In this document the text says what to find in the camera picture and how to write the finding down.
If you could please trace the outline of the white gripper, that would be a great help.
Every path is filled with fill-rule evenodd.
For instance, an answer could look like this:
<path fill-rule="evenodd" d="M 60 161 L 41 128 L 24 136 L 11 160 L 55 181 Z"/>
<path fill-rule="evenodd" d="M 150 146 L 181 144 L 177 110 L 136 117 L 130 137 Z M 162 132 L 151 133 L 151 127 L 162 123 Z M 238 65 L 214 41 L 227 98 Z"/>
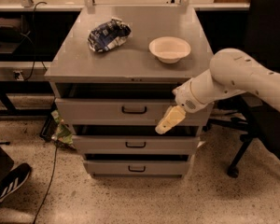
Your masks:
<path fill-rule="evenodd" d="M 177 105 L 170 106 L 165 112 L 163 118 L 159 121 L 155 128 L 158 134 L 165 134 L 174 128 L 177 124 L 183 121 L 186 117 L 186 112 L 196 113 L 205 108 L 193 94 L 191 90 L 191 82 L 187 81 L 184 84 L 173 89 L 175 102 Z"/>

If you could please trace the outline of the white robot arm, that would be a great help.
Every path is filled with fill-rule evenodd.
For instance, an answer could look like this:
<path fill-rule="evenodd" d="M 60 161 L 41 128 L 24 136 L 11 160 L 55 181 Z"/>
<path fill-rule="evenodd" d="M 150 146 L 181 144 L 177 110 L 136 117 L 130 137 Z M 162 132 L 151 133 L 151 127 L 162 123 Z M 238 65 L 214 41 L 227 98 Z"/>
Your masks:
<path fill-rule="evenodd" d="M 280 73 L 269 70 L 239 49 L 222 49 L 209 68 L 173 90 L 176 105 L 170 106 L 155 128 L 164 134 L 186 118 L 217 100 L 244 92 L 256 95 L 280 112 Z"/>

